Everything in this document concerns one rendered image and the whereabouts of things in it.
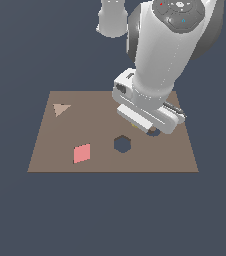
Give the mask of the brown slotted board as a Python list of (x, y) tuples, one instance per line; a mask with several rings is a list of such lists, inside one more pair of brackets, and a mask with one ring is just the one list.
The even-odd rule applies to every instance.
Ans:
[[(56, 117), (54, 104), (69, 108)], [(198, 171), (184, 124), (170, 135), (150, 136), (119, 116), (117, 107), (110, 91), (52, 91), (28, 171)], [(90, 159), (74, 164), (74, 148), (84, 144), (90, 145)]]

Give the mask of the beige triangle block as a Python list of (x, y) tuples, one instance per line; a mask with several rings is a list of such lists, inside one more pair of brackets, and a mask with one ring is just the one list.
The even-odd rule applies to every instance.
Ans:
[(69, 108), (69, 105), (66, 104), (54, 104), (53, 109), (55, 116), (60, 116), (64, 111), (66, 111)]

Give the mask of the pink diamond block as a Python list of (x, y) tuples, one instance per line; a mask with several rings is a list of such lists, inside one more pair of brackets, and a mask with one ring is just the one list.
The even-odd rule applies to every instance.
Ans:
[(90, 145), (84, 144), (74, 148), (73, 163), (79, 163), (90, 159)]

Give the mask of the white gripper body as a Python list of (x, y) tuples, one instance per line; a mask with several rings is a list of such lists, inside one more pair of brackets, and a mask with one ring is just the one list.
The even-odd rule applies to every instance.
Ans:
[(135, 70), (128, 68), (114, 80), (112, 97), (120, 104), (117, 113), (145, 133), (156, 127), (165, 134), (171, 134), (178, 124), (185, 121), (186, 114), (167, 101), (156, 110), (136, 106), (132, 100), (134, 74)]

